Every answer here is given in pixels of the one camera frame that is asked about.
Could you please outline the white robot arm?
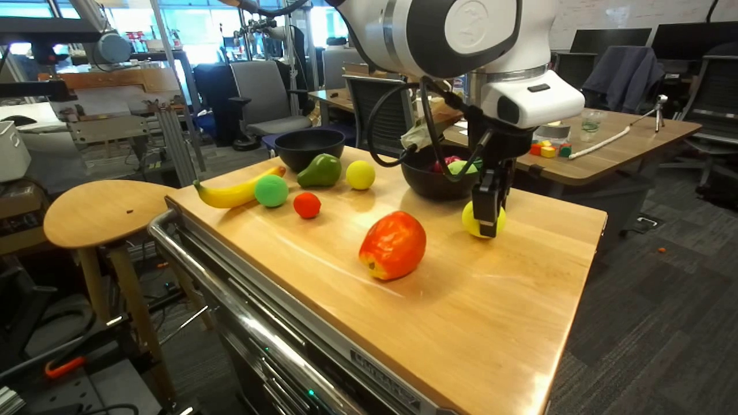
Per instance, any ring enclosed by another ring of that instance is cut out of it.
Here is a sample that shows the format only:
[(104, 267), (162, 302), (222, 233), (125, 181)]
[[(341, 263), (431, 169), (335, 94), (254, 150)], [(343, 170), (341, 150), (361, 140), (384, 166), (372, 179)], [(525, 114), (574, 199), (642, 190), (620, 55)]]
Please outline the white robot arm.
[(511, 166), (539, 124), (583, 112), (583, 94), (550, 69), (557, 0), (324, 0), (375, 69), (419, 82), (467, 123), (482, 162), (472, 215), (497, 233)]

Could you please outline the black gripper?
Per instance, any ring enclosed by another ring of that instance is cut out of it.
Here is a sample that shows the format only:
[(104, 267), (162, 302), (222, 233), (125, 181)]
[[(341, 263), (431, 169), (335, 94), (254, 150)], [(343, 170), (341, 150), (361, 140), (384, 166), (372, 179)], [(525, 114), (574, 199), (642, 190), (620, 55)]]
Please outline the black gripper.
[(500, 190), (510, 187), (515, 165), (529, 152), (533, 129), (484, 115), (480, 108), (467, 114), (467, 149), (478, 166), (472, 187), (472, 220), (482, 238), (497, 236)]

